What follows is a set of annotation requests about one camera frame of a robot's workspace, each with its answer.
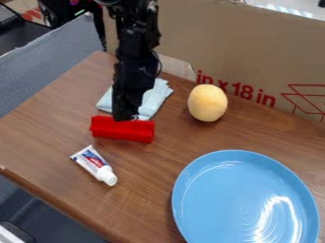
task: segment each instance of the light blue plate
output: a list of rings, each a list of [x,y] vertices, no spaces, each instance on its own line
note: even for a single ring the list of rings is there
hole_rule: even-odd
[[[188,243],[317,241],[318,211],[305,183],[278,161],[248,151],[212,152],[185,167],[172,213]]]

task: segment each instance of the yellow fruit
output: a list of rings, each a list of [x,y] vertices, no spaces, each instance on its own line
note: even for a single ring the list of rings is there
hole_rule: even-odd
[[[191,116],[202,122],[216,121],[227,109],[227,97],[212,84],[195,86],[187,98],[187,109]]]

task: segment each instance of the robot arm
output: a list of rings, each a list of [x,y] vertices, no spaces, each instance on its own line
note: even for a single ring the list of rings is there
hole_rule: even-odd
[[[159,45],[156,0],[95,0],[107,6],[115,20],[117,63],[113,65],[112,118],[132,120],[143,93],[153,87],[161,63],[153,48]]]

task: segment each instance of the toothpaste tube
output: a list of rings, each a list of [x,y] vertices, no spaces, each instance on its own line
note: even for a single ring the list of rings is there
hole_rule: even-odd
[[[70,158],[99,181],[105,182],[109,186],[116,184],[116,175],[112,168],[91,145],[72,155]]]

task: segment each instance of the brown table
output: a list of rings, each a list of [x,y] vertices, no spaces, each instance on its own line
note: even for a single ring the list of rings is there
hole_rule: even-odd
[[[0,121],[0,172],[112,242],[183,242],[169,205],[185,165],[220,149],[244,149],[282,162],[305,180],[325,220],[325,129],[275,109],[228,96],[218,122],[187,112],[194,83],[167,74],[173,94],[155,116],[151,144],[95,139],[89,117],[112,82],[113,57],[97,52]],[[111,188],[69,160],[92,144],[119,177]],[[321,227],[319,239],[325,241]]]

